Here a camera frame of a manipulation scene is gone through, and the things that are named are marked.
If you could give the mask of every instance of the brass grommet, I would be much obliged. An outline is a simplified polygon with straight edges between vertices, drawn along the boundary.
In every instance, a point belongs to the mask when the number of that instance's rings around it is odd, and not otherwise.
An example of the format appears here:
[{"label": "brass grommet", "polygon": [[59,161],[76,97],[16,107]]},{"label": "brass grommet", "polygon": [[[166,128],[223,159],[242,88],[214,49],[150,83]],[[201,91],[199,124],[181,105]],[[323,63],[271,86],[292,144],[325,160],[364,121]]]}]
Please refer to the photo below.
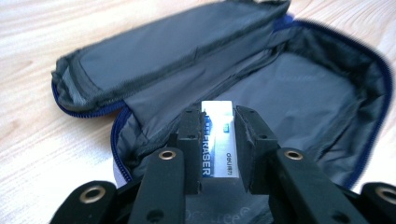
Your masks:
[{"label": "brass grommet", "polygon": [[176,156],[176,152],[171,150],[166,150],[160,153],[159,157],[161,160],[169,161],[172,160]]},{"label": "brass grommet", "polygon": [[79,195],[79,200],[82,203],[96,203],[101,198],[103,198],[105,194],[106,194],[105,188],[96,185],[84,190],[84,192],[82,192],[81,195]]},{"label": "brass grommet", "polygon": [[396,204],[396,190],[378,187],[375,189],[375,193],[388,203]]},{"label": "brass grommet", "polygon": [[293,151],[293,150],[287,150],[285,152],[285,156],[291,160],[294,161],[299,161],[303,159],[303,155],[300,152]]}]

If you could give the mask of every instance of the hole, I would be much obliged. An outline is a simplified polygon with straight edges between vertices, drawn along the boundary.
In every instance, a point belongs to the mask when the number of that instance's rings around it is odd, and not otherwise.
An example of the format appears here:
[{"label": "hole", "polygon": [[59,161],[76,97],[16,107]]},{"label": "hole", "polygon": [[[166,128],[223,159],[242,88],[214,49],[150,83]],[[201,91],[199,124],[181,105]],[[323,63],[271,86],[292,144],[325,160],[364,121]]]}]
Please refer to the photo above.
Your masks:
[{"label": "hole", "polygon": [[331,216],[332,216],[332,219],[334,219],[334,221],[336,221],[338,223],[349,223],[350,222],[349,217],[339,211],[333,211]]},{"label": "hole", "polygon": [[96,196],[98,196],[100,194],[100,190],[99,189],[93,189],[91,191],[89,191],[86,196],[87,198],[94,198]]},{"label": "hole", "polygon": [[288,150],[285,152],[285,156],[291,160],[299,161],[303,159],[303,155],[299,152]]},{"label": "hole", "polygon": [[159,157],[165,161],[172,160],[175,156],[176,156],[176,153],[174,151],[163,151],[159,155]]},{"label": "hole", "polygon": [[396,204],[396,190],[385,187],[375,189],[376,194],[388,203]]},{"label": "hole", "polygon": [[84,192],[79,195],[79,200],[82,203],[96,203],[103,196],[105,196],[106,190],[102,186],[92,186],[84,190]]},{"label": "hole", "polygon": [[146,219],[150,223],[158,223],[163,219],[163,211],[156,209],[148,212]]}]

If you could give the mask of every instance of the blue zipper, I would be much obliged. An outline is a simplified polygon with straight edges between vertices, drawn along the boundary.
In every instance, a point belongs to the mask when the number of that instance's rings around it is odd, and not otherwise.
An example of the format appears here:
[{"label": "blue zipper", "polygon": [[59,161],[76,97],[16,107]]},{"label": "blue zipper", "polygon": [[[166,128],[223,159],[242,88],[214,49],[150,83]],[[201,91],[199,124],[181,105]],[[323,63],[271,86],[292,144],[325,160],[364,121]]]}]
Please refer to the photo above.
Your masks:
[{"label": "blue zipper", "polygon": [[375,139],[377,138],[379,131],[381,130],[381,127],[383,125],[383,122],[384,122],[385,117],[389,110],[392,92],[393,92],[393,88],[392,88],[393,80],[392,80],[392,75],[390,73],[389,66],[387,65],[385,60],[370,47],[365,46],[362,43],[358,42],[357,40],[347,37],[339,32],[331,30],[331,29],[321,25],[319,22],[305,21],[305,20],[295,20],[294,21],[292,19],[291,15],[286,15],[285,17],[275,21],[274,32],[283,30],[283,29],[288,29],[291,27],[305,27],[305,28],[317,30],[317,31],[320,31],[326,35],[331,35],[332,37],[341,40],[342,42],[346,43],[350,47],[352,47],[354,49],[358,49],[361,52],[363,52],[364,54],[366,54],[367,56],[369,56],[370,58],[374,59],[378,64],[381,74],[383,75],[384,86],[386,89],[385,103],[382,106],[379,120],[376,123],[367,143],[364,145],[363,152],[361,153],[358,163],[356,164],[356,169],[350,175],[350,177],[343,183],[344,187],[351,189],[358,181],[359,177],[361,176],[361,174],[363,173],[363,171],[367,165],[368,160],[370,159],[370,154],[373,149]]},{"label": "blue zipper", "polygon": [[113,104],[105,105],[105,106],[101,107],[99,110],[96,110],[94,112],[78,113],[78,112],[70,111],[59,104],[58,91],[56,90],[56,86],[53,82],[51,83],[51,87],[52,87],[53,97],[55,98],[55,102],[59,106],[59,108],[61,108],[64,113],[66,113],[72,117],[79,118],[79,119],[92,119],[92,118],[102,117],[104,115],[110,114],[110,113],[126,106],[125,102],[117,101]]},{"label": "blue zipper", "polygon": [[125,123],[127,122],[128,118],[131,117],[132,111],[129,109],[128,106],[125,106],[119,115],[117,116],[116,120],[114,121],[113,127],[111,129],[111,151],[113,153],[114,162],[117,164],[122,177],[125,179],[126,182],[132,181],[132,177],[129,174],[127,168],[124,166],[122,160],[120,159],[119,153],[117,151],[117,142],[119,139],[119,134]]}]

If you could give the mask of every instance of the zipper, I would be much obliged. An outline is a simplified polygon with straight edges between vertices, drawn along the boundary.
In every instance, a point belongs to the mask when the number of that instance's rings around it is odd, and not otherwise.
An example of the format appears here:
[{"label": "zipper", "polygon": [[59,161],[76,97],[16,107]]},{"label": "zipper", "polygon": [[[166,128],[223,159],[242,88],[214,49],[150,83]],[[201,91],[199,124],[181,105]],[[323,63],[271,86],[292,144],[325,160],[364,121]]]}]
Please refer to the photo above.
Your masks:
[{"label": "zipper", "polygon": [[392,88],[393,79],[389,66],[384,60],[384,58],[380,56],[375,49],[372,49],[370,46],[365,45],[364,43],[361,43],[356,39],[353,39],[353,37],[346,36],[344,34],[341,34],[340,32],[329,29],[318,21],[308,21],[308,20],[291,21],[290,18],[292,18],[292,16],[287,15],[284,18],[277,20],[274,23],[274,32],[291,27],[305,27],[308,29],[320,31],[326,35],[331,35],[332,37],[339,39],[340,41],[346,43],[350,47],[354,49],[358,49],[367,56],[369,56],[370,58],[374,59],[378,64],[381,74],[383,75],[386,95],[384,100],[385,103],[382,105],[381,108],[379,120],[376,123],[374,129],[372,130],[368,141],[364,145],[363,152],[361,153],[361,156],[358,159],[358,163],[356,164],[356,169],[353,171],[350,177],[343,183],[343,186],[345,188],[352,189],[356,185],[356,182],[359,180],[359,178],[365,172],[365,168],[367,167],[368,162],[371,158],[372,149],[375,145],[378,134],[381,131],[384,120],[389,111],[389,106],[391,103],[392,92],[393,92],[393,88]]},{"label": "zipper", "polygon": [[[385,120],[385,117],[388,113],[390,102],[391,102],[391,95],[392,95],[392,76],[390,73],[389,66],[385,62],[385,60],[378,54],[374,49],[371,47],[364,45],[357,40],[348,37],[346,35],[343,35],[337,31],[331,30],[319,22],[316,21],[306,21],[306,20],[293,20],[293,17],[291,15],[286,15],[285,17],[280,18],[279,20],[276,20],[274,22],[274,32],[291,28],[291,27],[305,27],[309,29],[314,29],[318,30],[322,33],[325,33],[326,35],[331,35],[332,37],[335,37],[339,39],[340,41],[348,44],[350,47],[354,49],[358,49],[364,54],[368,55],[372,59],[374,59],[381,71],[381,74],[383,75],[384,78],[384,86],[386,89],[386,95],[385,95],[385,103],[382,106],[381,109],[381,114],[379,117],[379,120],[377,124],[375,125],[367,143],[364,146],[363,152],[361,153],[360,158],[358,159],[358,163],[356,164],[356,169],[354,172],[350,175],[350,177],[344,182],[343,186],[348,189],[352,189],[352,187],[356,184],[358,179],[360,178],[361,175],[363,175],[365,168],[367,167],[368,161],[370,160],[370,155],[371,151],[375,145],[376,138],[382,128],[383,122]],[[127,119],[131,116],[131,111],[130,109],[125,106],[119,115],[116,118],[116,121],[114,122],[112,131],[111,131],[111,149],[113,152],[113,157],[114,160],[120,169],[120,172],[123,176],[123,178],[129,182],[132,180],[131,175],[129,174],[127,168],[123,165],[118,152],[117,152],[117,138],[119,136],[120,130],[122,129],[123,125],[127,121]]]},{"label": "zipper", "polygon": [[123,128],[124,124],[131,117],[131,110],[128,106],[125,106],[119,115],[117,116],[116,120],[114,121],[113,127],[111,129],[111,151],[113,153],[114,162],[117,164],[122,177],[125,179],[126,182],[132,181],[132,177],[128,171],[128,169],[124,166],[123,162],[120,159],[119,153],[117,151],[117,142],[118,137],[121,129]]},{"label": "zipper", "polygon": [[75,118],[92,119],[92,118],[102,117],[104,115],[108,115],[108,114],[110,114],[110,113],[112,113],[112,112],[114,112],[114,111],[126,106],[125,102],[117,101],[115,103],[112,103],[112,104],[109,104],[109,105],[105,105],[105,106],[101,107],[99,110],[94,111],[94,112],[78,113],[78,112],[70,111],[70,110],[64,108],[62,105],[59,104],[58,91],[56,90],[56,86],[55,86],[55,84],[53,82],[51,83],[51,87],[52,87],[53,97],[55,98],[55,102],[59,106],[59,108],[61,108],[61,110],[65,114],[68,114],[68,115],[70,115],[72,117],[75,117]]}]

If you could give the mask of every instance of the wooden table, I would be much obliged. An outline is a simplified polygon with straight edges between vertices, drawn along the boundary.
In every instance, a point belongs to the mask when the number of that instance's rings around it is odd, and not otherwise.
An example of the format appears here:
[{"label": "wooden table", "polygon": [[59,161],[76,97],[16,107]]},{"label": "wooden table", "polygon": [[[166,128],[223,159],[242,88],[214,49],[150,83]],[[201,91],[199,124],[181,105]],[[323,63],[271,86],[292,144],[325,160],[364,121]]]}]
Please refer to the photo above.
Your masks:
[{"label": "wooden table", "polygon": [[[55,61],[208,2],[0,1],[0,223],[48,223],[76,187],[94,179],[115,182],[109,139],[116,114],[75,119],[63,113],[50,89]],[[300,0],[291,3],[290,13],[354,35],[382,52],[395,70],[395,1]],[[395,121],[393,107],[360,183],[396,185]]]}]

